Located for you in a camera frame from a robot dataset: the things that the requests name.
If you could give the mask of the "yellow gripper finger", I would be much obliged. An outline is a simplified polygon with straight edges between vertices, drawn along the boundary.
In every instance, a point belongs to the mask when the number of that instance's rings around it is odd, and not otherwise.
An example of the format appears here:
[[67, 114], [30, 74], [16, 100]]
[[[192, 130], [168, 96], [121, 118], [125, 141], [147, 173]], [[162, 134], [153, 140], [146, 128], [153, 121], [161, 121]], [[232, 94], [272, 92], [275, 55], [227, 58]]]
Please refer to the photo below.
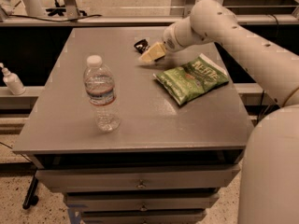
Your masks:
[[141, 56], [138, 58], [138, 60], [141, 63], [153, 63], [154, 59], [151, 57], [151, 55], [146, 51], [141, 54]]
[[165, 46], [161, 42], [156, 42], [148, 49], [148, 56], [150, 60], [157, 60], [166, 54]]

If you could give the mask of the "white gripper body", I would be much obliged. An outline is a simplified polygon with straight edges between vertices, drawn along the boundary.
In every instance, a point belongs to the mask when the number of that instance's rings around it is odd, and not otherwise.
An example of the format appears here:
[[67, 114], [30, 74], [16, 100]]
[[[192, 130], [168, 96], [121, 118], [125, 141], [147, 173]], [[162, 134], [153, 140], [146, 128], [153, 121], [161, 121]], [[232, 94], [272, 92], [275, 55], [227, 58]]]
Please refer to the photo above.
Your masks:
[[176, 25], [173, 23], [168, 26], [163, 33], [162, 40], [165, 48], [171, 52], [177, 52], [183, 50], [183, 47], [179, 44], [175, 34]]

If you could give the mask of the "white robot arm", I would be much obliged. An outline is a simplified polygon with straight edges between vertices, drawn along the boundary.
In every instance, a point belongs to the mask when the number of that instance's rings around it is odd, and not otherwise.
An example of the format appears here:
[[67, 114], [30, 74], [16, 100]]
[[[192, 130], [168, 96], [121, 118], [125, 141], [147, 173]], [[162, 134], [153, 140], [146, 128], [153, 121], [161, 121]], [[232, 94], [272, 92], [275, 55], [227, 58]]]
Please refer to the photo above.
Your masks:
[[220, 3], [201, 0], [141, 60], [209, 42], [221, 45], [279, 106], [249, 136], [237, 224], [299, 224], [299, 57], [240, 26]]

